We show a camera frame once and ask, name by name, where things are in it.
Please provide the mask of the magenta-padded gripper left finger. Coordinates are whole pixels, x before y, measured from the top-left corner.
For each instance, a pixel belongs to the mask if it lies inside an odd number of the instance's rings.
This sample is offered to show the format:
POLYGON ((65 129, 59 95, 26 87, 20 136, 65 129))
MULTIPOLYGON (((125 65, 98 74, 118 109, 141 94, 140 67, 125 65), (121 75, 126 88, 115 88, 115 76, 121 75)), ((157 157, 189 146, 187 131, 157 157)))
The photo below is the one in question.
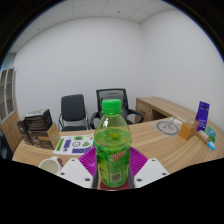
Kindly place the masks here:
POLYGON ((96 150, 92 148, 80 158, 69 159, 58 176, 81 187, 96 189, 99 177, 96 150))

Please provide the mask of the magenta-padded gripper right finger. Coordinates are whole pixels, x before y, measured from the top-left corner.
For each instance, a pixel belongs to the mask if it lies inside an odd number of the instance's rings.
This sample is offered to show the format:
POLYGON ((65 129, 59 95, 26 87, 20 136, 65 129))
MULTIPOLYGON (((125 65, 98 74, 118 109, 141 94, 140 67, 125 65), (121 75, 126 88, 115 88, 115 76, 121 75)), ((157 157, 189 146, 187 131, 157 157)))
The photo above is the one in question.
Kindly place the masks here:
POLYGON ((130 148, 128 171, 130 189, 146 186, 168 175, 169 172, 156 158, 148 159, 137 149, 130 148))

